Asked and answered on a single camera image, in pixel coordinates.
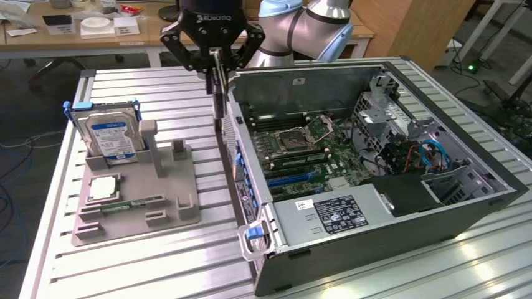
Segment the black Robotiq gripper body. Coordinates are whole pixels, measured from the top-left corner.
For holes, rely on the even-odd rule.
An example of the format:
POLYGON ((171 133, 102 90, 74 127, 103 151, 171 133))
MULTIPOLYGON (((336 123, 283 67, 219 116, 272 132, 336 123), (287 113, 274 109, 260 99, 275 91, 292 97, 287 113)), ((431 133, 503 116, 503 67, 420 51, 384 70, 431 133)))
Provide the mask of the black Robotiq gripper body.
POLYGON ((246 29, 242 1, 180 1, 178 23, 196 46, 222 49, 227 59, 230 48, 246 29))

